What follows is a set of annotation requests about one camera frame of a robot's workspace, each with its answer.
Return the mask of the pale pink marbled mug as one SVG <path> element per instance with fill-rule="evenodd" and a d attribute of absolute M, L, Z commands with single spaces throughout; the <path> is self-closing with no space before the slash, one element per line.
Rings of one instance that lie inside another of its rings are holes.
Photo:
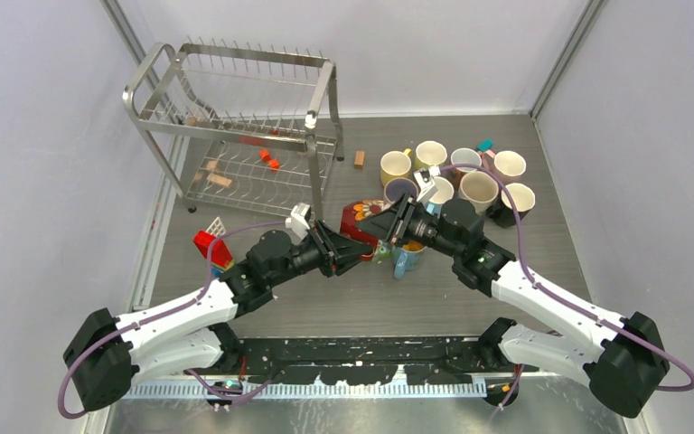
<path fill-rule="evenodd" d="M 392 204 L 401 199 L 404 195 L 417 198 L 418 192 L 418 186 L 414 181 L 407 178 L 394 178 L 384 186 L 384 203 L 386 205 Z"/>

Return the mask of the blue patterned mug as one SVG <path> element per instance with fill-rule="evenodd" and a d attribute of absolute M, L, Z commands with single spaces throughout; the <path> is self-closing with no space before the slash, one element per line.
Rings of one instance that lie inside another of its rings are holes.
<path fill-rule="evenodd" d="M 402 246 L 392 248 L 393 277 L 403 278 L 410 271 L 417 269 L 424 259 L 426 247 L 417 241 L 410 241 Z"/>

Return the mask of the yellow cup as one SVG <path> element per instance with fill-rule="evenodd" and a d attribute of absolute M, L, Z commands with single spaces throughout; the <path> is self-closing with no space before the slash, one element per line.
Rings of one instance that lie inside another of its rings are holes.
<path fill-rule="evenodd" d="M 411 158 L 404 151 L 389 151 L 380 159 L 380 181 L 386 186 L 390 181 L 407 178 L 413 165 Z"/>

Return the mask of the light blue mug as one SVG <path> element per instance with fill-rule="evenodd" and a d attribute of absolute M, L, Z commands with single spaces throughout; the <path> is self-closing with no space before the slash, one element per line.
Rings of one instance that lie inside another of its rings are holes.
<path fill-rule="evenodd" d="M 443 205 L 455 197 L 455 189 L 443 176 L 435 176 L 433 182 L 436 190 L 426 204 L 426 211 L 440 215 Z"/>

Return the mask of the lime green mug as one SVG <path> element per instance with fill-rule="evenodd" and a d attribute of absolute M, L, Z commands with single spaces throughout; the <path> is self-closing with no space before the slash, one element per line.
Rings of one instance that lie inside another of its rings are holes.
<path fill-rule="evenodd" d="M 414 168 L 419 170 L 432 165 L 442 166 L 447 158 L 447 149 L 443 144 L 427 140 L 418 144 L 414 150 Z"/>

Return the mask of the beige patterned mug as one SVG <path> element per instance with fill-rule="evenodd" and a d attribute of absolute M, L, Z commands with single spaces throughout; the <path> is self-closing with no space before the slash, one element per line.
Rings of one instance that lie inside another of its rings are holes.
<path fill-rule="evenodd" d="M 472 171 L 460 181 L 458 197 L 474 206 L 475 211 L 484 215 L 499 195 L 500 187 L 488 174 Z"/>

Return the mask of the salmon floral mug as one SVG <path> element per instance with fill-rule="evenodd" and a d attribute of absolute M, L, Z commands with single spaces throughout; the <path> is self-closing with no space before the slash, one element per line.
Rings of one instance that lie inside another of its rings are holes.
<path fill-rule="evenodd" d="M 481 165 L 482 164 L 482 158 L 478 154 L 477 151 L 475 151 L 472 148 L 469 147 L 462 147 L 454 150 L 451 155 L 450 155 L 450 164 L 451 165 L 461 165 L 461 164 L 469 164 L 469 165 Z M 457 167 L 454 169 L 451 169 L 448 172 L 448 179 L 452 183 L 452 185 L 457 188 L 461 179 L 463 178 L 464 175 L 467 173 L 472 172 L 474 169 L 472 167 Z"/>

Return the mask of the pink faceted mug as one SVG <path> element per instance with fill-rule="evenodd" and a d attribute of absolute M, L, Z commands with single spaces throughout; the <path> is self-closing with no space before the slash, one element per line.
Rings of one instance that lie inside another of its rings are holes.
<path fill-rule="evenodd" d="M 519 182 L 527 170 L 527 162 L 524 157 L 511 150 L 493 152 L 492 150 L 480 151 L 483 165 L 495 174 L 504 184 Z"/>

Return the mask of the black cup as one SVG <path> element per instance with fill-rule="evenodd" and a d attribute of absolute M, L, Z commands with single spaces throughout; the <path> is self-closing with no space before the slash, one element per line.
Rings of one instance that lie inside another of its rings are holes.
<path fill-rule="evenodd" d="M 511 183 L 486 210 L 485 215 L 502 228 L 515 226 L 535 207 L 536 194 L 525 184 Z"/>

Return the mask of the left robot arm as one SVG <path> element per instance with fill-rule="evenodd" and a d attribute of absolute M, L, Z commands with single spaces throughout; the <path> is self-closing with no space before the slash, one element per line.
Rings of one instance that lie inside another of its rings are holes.
<path fill-rule="evenodd" d="M 241 360 L 227 323 L 247 315 L 273 298 L 273 289 L 318 270 L 341 276 L 372 253 L 371 245 L 350 239 L 317 220 L 299 243 L 263 224 L 265 233 L 245 258 L 220 278 L 207 277 L 202 288 L 140 313 L 113 316 L 105 307 L 90 313 L 65 349 L 67 372 L 57 406 L 67 419 L 78 418 L 65 407 L 73 385 L 83 412 L 101 410 L 148 377 L 212 367 L 233 373 Z"/>

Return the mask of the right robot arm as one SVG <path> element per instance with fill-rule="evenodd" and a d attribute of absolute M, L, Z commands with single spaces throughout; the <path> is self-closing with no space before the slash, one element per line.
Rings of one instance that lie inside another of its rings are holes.
<path fill-rule="evenodd" d="M 561 374 L 586 386 L 609 410 L 633 419 L 671 368 L 651 318 L 641 312 L 621 316 L 544 279 L 484 236 L 483 218 L 466 200 L 450 200 L 434 215 L 405 196 L 356 226 L 398 247 L 415 241 L 452 258 L 452 271 L 466 287 L 554 330 L 543 334 L 497 319 L 479 348 L 481 362 L 492 371 L 514 363 Z"/>

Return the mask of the steel two-tier dish rack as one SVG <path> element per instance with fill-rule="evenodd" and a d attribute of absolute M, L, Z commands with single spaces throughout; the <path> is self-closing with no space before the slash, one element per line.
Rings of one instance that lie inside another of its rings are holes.
<path fill-rule="evenodd" d="M 187 211 L 207 203 L 284 216 L 305 202 L 323 215 L 331 168 L 345 156 L 334 61 L 225 42 L 158 43 L 122 100 Z M 207 187 L 211 160 L 232 186 Z"/>

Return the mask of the green owl toy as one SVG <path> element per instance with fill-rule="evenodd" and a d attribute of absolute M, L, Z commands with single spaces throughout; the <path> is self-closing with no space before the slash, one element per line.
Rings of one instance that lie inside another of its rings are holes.
<path fill-rule="evenodd" d="M 374 251 L 372 261 L 381 263 L 383 260 L 391 257 L 392 248 L 384 241 L 379 241 Z"/>

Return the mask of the small wooden block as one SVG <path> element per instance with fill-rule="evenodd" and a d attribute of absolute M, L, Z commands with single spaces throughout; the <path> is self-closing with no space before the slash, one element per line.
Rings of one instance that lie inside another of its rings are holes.
<path fill-rule="evenodd" d="M 365 163 L 365 152 L 362 150 L 358 150 L 354 156 L 353 166 L 355 169 L 361 170 L 364 167 L 364 163 Z"/>

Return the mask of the colourful brick toy car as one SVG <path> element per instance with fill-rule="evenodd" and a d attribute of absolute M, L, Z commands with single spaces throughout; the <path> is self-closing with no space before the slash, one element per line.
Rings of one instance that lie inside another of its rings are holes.
<path fill-rule="evenodd" d="M 211 250 L 210 244 L 216 240 L 216 236 L 206 231 L 197 231 L 192 241 L 205 259 L 211 259 L 211 272 L 215 278 L 224 274 L 235 265 L 224 241 L 216 241 Z"/>

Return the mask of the small teal block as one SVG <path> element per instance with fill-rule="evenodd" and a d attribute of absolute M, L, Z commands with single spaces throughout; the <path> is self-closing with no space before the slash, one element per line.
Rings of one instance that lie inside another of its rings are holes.
<path fill-rule="evenodd" d="M 490 151 L 492 149 L 492 147 L 493 147 L 493 142 L 491 141 L 491 139 L 485 139 L 483 142 L 481 142 L 477 146 L 476 149 L 478 151 L 481 151 L 481 152 L 487 152 L 487 151 Z"/>

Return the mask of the white grid brick piece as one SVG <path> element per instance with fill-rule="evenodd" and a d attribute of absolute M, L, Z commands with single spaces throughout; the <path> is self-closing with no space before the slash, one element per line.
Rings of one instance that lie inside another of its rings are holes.
<path fill-rule="evenodd" d="M 212 236 L 213 239 L 221 239 L 227 233 L 227 229 L 222 222 L 221 217 L 217 216 L 205 229 L 205 232 Z"/>

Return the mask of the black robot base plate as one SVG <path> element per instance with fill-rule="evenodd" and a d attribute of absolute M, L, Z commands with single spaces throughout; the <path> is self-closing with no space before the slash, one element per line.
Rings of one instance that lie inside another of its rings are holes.
<path fill-rule="evenodd" d="M 384 385 L 404 373 L 411 385 L 464 384 L 470 374 L 513 373 L 489 359 L 475 337 L 247 338 L 197 373 L 244 374 L 254 383 Z"/>

